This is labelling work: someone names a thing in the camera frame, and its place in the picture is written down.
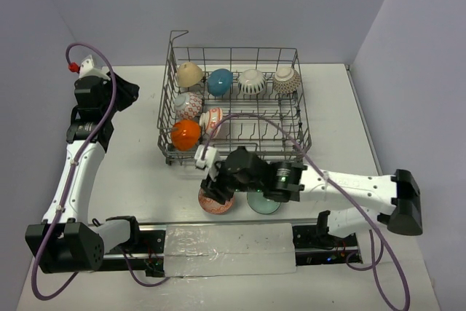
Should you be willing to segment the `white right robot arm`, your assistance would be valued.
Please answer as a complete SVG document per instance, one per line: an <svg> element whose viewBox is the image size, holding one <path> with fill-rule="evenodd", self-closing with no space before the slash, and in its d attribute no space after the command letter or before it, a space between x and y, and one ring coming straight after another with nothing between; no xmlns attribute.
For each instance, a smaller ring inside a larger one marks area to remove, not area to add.
<svg viewBox="0 0 466 311"><path fill-rule="evenodd" d="M396 235L423 233L421 193L408 170L398 169L388 176L337 173L302 162L266 162L243 146L223 160L216 148L201 145L194 161L206 172L201 182L205 196L221 205L237 192L247 193L257 213L273 203L348 202L347 209L318 214L315 234L324 246L379 225Z"/></svg>

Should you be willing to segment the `tan bowl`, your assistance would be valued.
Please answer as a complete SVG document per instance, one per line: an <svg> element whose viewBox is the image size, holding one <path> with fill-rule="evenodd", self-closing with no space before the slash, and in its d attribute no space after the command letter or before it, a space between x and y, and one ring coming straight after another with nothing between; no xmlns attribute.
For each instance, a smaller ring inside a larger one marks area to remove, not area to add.
<svg viewBox="0 0 466 311"><path fill-rule="evenodd" d="M182 63L177 71L179 87L187 88L196 85L204 77L203 70L193 62Z"/></svg>

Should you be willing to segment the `white bowl orange rim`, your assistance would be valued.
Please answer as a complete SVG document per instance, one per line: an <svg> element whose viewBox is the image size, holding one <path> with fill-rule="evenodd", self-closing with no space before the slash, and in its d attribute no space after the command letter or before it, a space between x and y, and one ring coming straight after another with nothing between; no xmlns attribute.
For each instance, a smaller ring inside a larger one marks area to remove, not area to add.
<svg viewBox="0 0 466 311"><path fill-rule="evenodd" d="M243 94L257 95L266 87L265 76L257 69L243 71L238 77L238 87Z"/></svg>

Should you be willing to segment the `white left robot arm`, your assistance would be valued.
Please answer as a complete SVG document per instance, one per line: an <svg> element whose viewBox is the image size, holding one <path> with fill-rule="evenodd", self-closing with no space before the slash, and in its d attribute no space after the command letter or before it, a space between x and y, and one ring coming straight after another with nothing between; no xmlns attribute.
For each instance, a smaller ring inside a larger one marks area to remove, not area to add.
<svg viewBox="0 0 466 311"><path fill-rule="evenodd" d="M105 253L118 246L131 252L142 243L133 216L88 225L90 196L114 131L111 117L138 99L139 87L120 76L86 76L74 83L76 105L66 132L66 163L53 201L41 223L27 227L25 241L43 273L98 271Z"/></svg>

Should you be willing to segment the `orange geometric pattern bowl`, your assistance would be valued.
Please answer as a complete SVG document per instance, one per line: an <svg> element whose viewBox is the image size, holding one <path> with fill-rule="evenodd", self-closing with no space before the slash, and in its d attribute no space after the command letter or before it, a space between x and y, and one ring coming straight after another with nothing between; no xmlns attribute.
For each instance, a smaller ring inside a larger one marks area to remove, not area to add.
<svg viewBox="0 0 466 311"><path fill-rule="evenodd" d="M210 199L205 195L205 192L203 189L199 190L198 193L198 202L200 204L200 207L206 212L214 215L221 215L225 214L227 211L229 211L232 206L234 205L235 198L233 197L230 199L230 201L226 201L224 204L220 204L216 202L215 200Z"/></svg>

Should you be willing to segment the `orange floral pattern bowl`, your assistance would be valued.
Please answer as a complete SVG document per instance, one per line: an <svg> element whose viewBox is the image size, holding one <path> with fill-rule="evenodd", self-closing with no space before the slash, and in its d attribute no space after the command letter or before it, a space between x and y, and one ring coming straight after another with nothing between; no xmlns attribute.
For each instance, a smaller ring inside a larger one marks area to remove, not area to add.
<svg viewBox="0 0 466 311"><path fill-rule="evenodd" d="M207 139L215 126L223 119L224 111L220 107L214 107L200 115L200 127L203 131L203 138Z"/></svg>

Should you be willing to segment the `blue white patterned bowl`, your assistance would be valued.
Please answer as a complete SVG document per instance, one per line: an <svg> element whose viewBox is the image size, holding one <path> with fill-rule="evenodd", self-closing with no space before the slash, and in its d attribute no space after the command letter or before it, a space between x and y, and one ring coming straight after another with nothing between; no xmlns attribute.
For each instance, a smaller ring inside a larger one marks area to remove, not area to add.
<svg viewBox="0 0 466 311"><path fill-rule="evenodd" d="M173 101L175 114L180 119L193 119L202 110L202 98L194 92L183 92Z"/></svg>

